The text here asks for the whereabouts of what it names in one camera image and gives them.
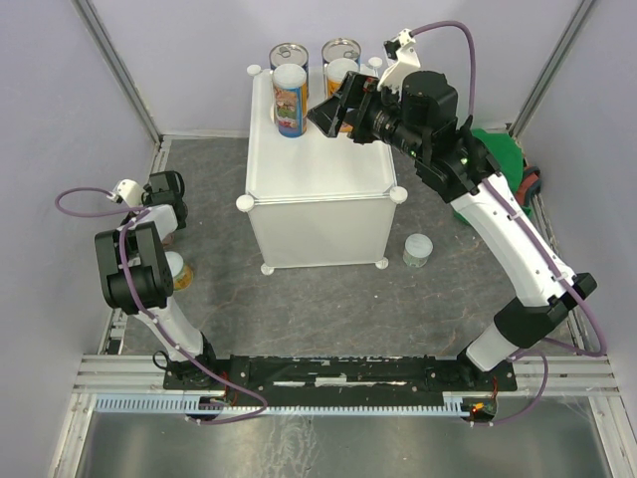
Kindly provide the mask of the blue soup can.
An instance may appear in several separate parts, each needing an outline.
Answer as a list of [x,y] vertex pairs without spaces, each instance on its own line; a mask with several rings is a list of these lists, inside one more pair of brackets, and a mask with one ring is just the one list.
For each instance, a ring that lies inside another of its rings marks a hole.
[[306,72],[307,81],[310,80],[309,60],[310,55],[308,50],[303,45],[292,42],[276,45],[269,53],[270,69],[272,72],[281,65],[298,65]]
[[360,64],[361,47],[353,39],[334,38],[321,47],[322,64],[326,67],[330,62],[345,58]]

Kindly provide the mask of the yellow short can white lid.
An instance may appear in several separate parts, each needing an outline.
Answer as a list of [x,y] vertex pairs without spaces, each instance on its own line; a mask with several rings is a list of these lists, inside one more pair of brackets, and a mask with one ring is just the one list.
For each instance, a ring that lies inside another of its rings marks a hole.
[[193,282],[194,274],[192,268],[177,252],[166,251],[165,256],[172,276],[174,290],[185,290]]

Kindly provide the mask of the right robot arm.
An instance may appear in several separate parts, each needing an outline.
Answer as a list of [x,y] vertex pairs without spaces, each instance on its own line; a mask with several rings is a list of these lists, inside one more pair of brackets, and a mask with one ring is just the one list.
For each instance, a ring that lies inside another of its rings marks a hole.
[[456,366],[458,381],[479,389],[500,362],[545,339],[574,308],[584,308],[597,284],[560,260],[536,231],[472,123],[458,122],[457,102],[457,91],[440,73],[411,73],[392,95],[379,79],[349,72],[308,119],[327,137],[348,123],[353,142],[381,141],[412,159],[422,182],[479,233],[507,273],[515,297]]

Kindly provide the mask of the tall blue can white lid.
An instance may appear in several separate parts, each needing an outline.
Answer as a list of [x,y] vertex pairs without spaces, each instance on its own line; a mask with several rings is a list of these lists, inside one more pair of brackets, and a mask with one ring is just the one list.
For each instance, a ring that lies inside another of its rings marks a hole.
[[281,135],[299,137],[307,130],[308,74],[298,65],[284,64],[272,74],[274,122]]

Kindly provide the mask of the tall orange can white lid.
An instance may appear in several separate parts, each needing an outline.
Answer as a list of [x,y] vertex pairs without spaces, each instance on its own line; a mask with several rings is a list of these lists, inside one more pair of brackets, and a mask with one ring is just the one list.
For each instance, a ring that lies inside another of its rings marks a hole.
[[328,99],[339,89],[349,72],[359,72],[359,65],[355,60],[338,58],[327,64],[325,69],[325,89]]

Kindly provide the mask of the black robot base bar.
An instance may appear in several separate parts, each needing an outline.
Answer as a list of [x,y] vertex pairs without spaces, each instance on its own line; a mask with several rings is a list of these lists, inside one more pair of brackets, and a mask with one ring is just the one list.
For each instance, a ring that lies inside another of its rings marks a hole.
[[264,397],[271,408],[438,406],[445,392],[518,389],[513,366],[503,361],[481,371],[467,358],[281,358],[231,356],[213,371]]

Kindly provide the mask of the short green can clear lid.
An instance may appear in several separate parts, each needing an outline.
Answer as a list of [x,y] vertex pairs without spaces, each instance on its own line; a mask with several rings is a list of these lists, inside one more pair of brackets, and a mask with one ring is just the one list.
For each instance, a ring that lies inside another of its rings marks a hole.
[[408,267],[423,267],[431,253],[433,252],[433,243],[431,239],[420,233],[409,235],[404,243],[403,262]]

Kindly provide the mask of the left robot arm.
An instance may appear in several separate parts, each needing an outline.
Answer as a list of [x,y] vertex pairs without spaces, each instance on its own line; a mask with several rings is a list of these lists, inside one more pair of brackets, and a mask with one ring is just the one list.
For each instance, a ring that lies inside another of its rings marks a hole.
[[174,170],[153,173],[141,186],[120,181],[107,194],[132,209],[121,225],[95,237],[106,303],[135,317],[160,340],[168,389],[204,389],[220,376],[220,364],[205,336],[194,328],[174,298],[173,274],[163,240],[186,225],[185,183]]

